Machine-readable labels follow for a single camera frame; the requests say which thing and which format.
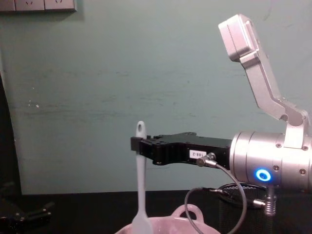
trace wall outlet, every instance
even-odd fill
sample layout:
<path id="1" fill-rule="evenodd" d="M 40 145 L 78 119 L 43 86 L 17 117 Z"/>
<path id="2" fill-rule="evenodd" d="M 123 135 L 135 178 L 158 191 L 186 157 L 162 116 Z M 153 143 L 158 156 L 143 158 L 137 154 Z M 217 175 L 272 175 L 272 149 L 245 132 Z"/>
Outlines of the wall outlet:
<path id="1" fill-rule="evenodd" d="M 44 11 L 44 0 L 15 0 L 16 11 Z"/>
<path id="2" fill-rule="evenodd" d="M 0 0 L 0 12 L 15 11 L 14 0 Z"/>
<path id="3" fill-rule="evenodd" d="M 44 0 L 45 10 L 76 11 L 75 0 Z"/>

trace white spatula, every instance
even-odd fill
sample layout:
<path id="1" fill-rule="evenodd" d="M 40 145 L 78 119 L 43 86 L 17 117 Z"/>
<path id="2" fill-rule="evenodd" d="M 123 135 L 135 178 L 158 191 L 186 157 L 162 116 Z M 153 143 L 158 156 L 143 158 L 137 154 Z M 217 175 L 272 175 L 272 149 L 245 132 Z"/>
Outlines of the white spatula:
<path id="1" fill-rule="evenodd" d="M 145 123 L 136 126 L 136 137 L 146 138 Z M 145 210 L 145 170 L 146 158 L 136 153 L 138 212 L 132 221 L 132 234 L 153 234 L 153 227 Z"/>

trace wire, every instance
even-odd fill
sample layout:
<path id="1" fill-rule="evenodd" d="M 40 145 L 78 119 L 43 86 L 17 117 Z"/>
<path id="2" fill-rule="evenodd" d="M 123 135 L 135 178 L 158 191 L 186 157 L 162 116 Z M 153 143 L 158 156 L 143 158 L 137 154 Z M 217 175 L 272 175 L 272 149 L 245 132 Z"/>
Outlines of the wire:
<path id="1" fill-rule="evenodd" d="M 225 174 L 227 174 L 233 181 L 234 183 L 237 185 L 239 192 L 242 196 L 242 201 L 243 201 L 243 210 L 242 210 L 242 214 L 237 222 L 237 224 L 233 227 L 232 230 L 230 230 L 227 234 L 234 234 L 242 225 L 242 223 L 244 222 L 245 216 L 246 216 L 246 212 L 247 212 L 247 199 L 246 199 L 246 195 L 244 192 L 243 187 L 241 186 L 241 184 L 238 182 L 238 180 L 230 173 L 228 172 L 224 167 L 222 167 L 219 164 L 216 164 L 217 168 L 221 169 Z M 185 198 L 184 198 L 184 207 L 185 207 L 185 214 L 187 216 L 187 219 L 189 220 L 189 222 L 191 223 L 191 225 L 193 226 L 193 228 L 199 233 L 199 234 L 204 234 L 199 228 L 198 226 L 196 226 L 196 224 L 194 223 L 194 221 L 192 220 L 191 216 L 190 216 L 190 212 L 187 208 L 187 204 L 188 204 L 188 200 L 189 200 L 189 196 L 192 192 L 194 191 L 201 191 L 204 190 L 204 188 L 194 188 L 191 189 L 187 192 Z"/>

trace pink bowl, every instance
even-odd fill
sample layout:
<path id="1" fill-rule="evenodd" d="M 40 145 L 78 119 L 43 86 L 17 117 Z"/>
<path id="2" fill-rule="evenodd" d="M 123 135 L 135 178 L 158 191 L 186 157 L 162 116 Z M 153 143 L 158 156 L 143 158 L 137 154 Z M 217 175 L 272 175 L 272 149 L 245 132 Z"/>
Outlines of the pink bowl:
<path id="1" fill-rule="evenodd" d="M 209 227 L 204 223 L 204 217 L 201 210 L 192 204 L 188 204 L 189 211 L 196 215 L 194 223 L 205 234 L 220 234 L 216 229 Z M 192 227 L 187 218 L 180 217 L 185 211 L 184 205 L 179 206 L 171 216 L 166 217 L 151 217 L 149 220 L 153 226 L 154 234 L 197 234 L 197 231 Z M 119 230 L 116 234 L 135 234 L 132 233 L 132 225 L 129 224 Z"/>

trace robotic arm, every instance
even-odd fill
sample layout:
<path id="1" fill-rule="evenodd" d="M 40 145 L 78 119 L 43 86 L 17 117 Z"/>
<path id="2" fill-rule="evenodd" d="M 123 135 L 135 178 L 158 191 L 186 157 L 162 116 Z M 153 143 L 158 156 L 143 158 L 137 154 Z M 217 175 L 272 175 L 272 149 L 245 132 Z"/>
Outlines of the robotic arm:
<path id="1" fill-rule="evenodd" d="M 250 19 L 236 15 L 219 29 L 230 59 L 245 69 L 258 107 L 287 122 L 285 134 L 238 133 L 231 144 L 231 172 L 242 182 L 311 190 L 308 113 L 281 96 Z"/>
<path id="2" fill-rule="evenodd" d="M 312 192 L 312 137 L 308 113 L 282 97 L 251 20 L 235 15 L 219 25 L 228 56 L 240 62 L 260 109 L 287 123 L 285 133 L 240 132 L 233 140 L 196 133 L 131 138 L 131 148 L 155 165 L 222 165 L 240 182 L 268 188 L 266 214 L 275 214 L 274 188 Z"/>

